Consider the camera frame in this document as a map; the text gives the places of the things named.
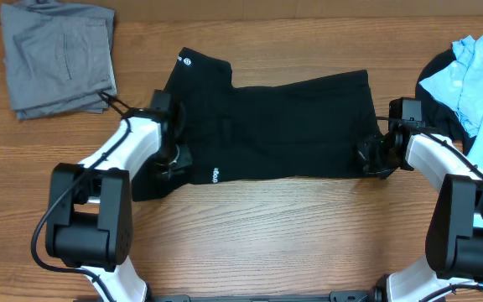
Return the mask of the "black polo shirt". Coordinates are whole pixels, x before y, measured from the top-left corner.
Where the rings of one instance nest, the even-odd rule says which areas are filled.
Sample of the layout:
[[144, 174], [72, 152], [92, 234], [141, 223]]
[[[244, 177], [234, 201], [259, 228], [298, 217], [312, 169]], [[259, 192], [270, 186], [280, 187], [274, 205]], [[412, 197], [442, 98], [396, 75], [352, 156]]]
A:
[[234, 87], [231, 80], [229, 62], [179, 52], [164, 90], [184, 108], [178, 141], [192, 165], [162, 181], [147, 162], [132, 180], [135, 201], [186, 184], [363, 177], [356, 145], [381, 133], [366, 70], [283, 86]]

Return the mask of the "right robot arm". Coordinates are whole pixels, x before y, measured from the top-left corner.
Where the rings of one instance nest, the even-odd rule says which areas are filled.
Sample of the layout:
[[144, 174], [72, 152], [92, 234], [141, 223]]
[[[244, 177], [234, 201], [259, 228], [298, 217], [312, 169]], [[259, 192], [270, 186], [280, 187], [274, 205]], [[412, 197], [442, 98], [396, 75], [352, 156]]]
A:
[[483, 171], [436, 128], [426, 127], [422, 104], [389, 104], [388, 132], [358, 143], [365, 174], [385, 179], [397, 169], [417, 170], [439, 197], [424, 255], [381, 277], [367, 301], [442, 301], [458, 289], [483, 292]]

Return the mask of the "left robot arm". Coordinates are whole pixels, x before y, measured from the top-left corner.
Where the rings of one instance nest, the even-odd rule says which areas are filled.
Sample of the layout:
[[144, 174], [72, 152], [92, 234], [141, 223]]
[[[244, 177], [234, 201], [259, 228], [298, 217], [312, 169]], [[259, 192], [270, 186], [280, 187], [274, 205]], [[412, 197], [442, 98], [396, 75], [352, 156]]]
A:
[[61, 271], [86, 276], [101, 301], [150, 301], [153, 294], [129, 257], [132, 202], [161, 199], [188, 183], [192, 158], [179, 139], [184, 107], [156, 90], [149, 107], [130, 107], [102, 92], [121, 116], [118, 130], [78, 164], [58, 164], [51, 175], [42, 230], [45, 249], [63, 262]]

